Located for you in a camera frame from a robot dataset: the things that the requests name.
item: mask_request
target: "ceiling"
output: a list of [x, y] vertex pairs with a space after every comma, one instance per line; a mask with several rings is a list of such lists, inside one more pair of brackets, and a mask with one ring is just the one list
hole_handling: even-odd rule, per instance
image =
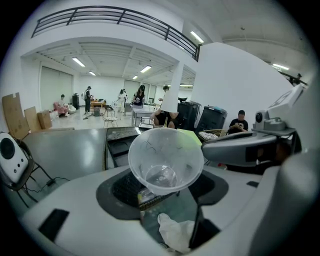
[[[314, 54], [309, 41], [291, 16], [274, 0], [167, 0], [180, 10], [202, 14], [217, 30], [222, 42], [245, 50], [258, 58], [289, 67], [289, 75], [305, 72]], [[192, 25], [185, 22], [183, 33]], [[204, 44], [212, 41], [201, 28]]]
[[[92, 71], [98, 76], [117, 77], [150, 83], [153, 85], [167, 85], [171, 83], [176, 61], [156, 52], [140, 49], [135, 46], [107, 42], [76, 41], [57, 45], [38, 51], [37, 54], [57, 61], [82, 75], [90, 75]], [[85, 67], [81, 67], [72, 60], [77, 57]], [[152, 68], [141, 73], [147, 65]], [[195, 73], [184, 67], [181, 84], [193, 85]]]

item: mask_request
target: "cardboard box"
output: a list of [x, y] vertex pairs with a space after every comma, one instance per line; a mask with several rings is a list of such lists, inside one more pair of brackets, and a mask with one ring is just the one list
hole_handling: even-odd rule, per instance
[[49, 129], [52, 127], [49, 110], [38, 112], [37, 115], [42, 129]]

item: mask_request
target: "gray panel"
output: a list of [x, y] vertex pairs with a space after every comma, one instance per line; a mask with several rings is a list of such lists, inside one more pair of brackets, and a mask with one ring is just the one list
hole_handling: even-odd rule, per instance
[[23, 141], [49, 175], [73, 180], [103, 170], [106, 130], [35, 132]]

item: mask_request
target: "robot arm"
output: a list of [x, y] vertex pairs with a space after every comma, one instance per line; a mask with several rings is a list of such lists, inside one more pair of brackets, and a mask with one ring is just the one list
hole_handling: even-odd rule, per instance
[[297, 85], [283, 94], [267, 110], [255, 115], [253, 131], [230, 134], [205, 142], [201, 149], [210, 161], [240, 167], [254, 167], [259, 162], [274, 161], [283, 137], [292, 137], [292, 146], [296, 145], [296, 130], [288, 127], [287, 115], [303, 88]]

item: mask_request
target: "cardboard sheet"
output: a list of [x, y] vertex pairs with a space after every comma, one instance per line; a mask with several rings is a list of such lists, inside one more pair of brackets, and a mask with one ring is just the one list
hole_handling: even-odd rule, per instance
[[30, 107], [28, 109], [24, 110], [24, 116], [26, 118], [26, 121], [28, 122], [30, 131], [32, 133], [40, 131], [41, 130], [41, 126], [39, 123], [39, 119], [38, 119], [38, 115], [37, 115], [37, 111], [36, 111], [36, 107]]
[[22, 112], [19, 93], [2, 97], [2, 106], [10, 135], [23, 139], [29, 133], [29, 126]]

